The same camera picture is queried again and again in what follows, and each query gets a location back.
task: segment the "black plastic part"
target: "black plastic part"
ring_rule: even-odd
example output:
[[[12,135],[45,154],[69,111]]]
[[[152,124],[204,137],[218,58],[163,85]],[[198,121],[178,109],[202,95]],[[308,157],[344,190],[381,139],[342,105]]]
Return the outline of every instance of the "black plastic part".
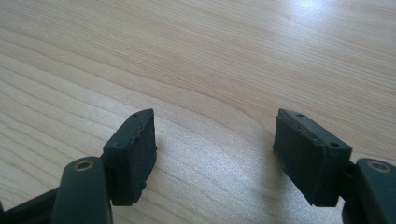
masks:
[[[50,223],[112,223],[105,166],[101,159],[87,157],[64,168]]]
[[[136,203],[157,158],[154,111],[129,117],[108,140],[101,156],[113,205]]]
[[[349,145],[307,116],[279,109],[274,152],[310,204],[337,205],[337,177],[348,166],[352,152]]]
[[[0,211],[0,223],[50,223],[57,190],[50,190],[6,212]]]
[[[396,223],[396,167],[384,161],[360,159],[354,177],[369,223]]]

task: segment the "light wood surface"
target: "light wood surface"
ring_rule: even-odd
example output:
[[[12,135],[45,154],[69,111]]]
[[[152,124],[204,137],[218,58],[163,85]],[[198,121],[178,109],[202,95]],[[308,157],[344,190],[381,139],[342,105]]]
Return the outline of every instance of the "light wood surface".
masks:
[[[341,223],[282,173],[280,107],[396,164],[396,2],[0,1],[6,209],[153,108],[158,160],[115,223]]]

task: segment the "round screw hole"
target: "round screw hole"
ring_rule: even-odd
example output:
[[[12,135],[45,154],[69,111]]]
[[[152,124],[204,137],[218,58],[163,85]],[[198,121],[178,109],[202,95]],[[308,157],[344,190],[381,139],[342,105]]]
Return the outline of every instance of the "round screw hole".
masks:
[[[76,171],[85,171],[93,167],[93,161],[81,161],[75,165]]]
[[[369,166],[381,173],[390,173],[392,170],[388,165],[379,161],[369,161]]]

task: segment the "table surface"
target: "table surface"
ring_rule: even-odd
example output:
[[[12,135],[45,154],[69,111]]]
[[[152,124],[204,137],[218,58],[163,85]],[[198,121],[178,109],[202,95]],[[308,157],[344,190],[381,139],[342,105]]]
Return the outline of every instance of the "table surface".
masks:
[[[341,223],[282,172],[279,108],[396,164],[394,0],[3,0],[0,79],[5,209],[146,108],[158,160],[115,223]]]

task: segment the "wooden table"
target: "wooden table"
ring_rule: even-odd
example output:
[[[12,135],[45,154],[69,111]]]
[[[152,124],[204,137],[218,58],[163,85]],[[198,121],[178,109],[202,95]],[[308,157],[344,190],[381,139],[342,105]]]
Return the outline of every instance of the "wooden table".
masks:
[[[272,151],[279,108],[396,164],[396,2],[0,2],[0,200],[59,186],[155,110],[158,160],[115,223],[341,223]]]

